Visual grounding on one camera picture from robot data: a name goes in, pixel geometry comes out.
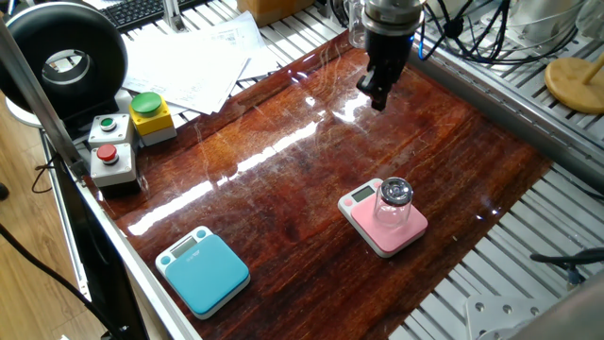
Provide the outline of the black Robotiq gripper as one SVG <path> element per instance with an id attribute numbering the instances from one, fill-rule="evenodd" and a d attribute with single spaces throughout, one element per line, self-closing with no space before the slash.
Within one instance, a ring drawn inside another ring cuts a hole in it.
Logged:
<path id="1" fill-rule="evenodd" d="M 373 109 L 385 109 L 388 95 L 407 63 L 413 41 L 413 34 L 387 36 L 367 32 L 365 49 L 370 60 L 368 71 L 357 82 L 357 88 L 372 98 Z"/>

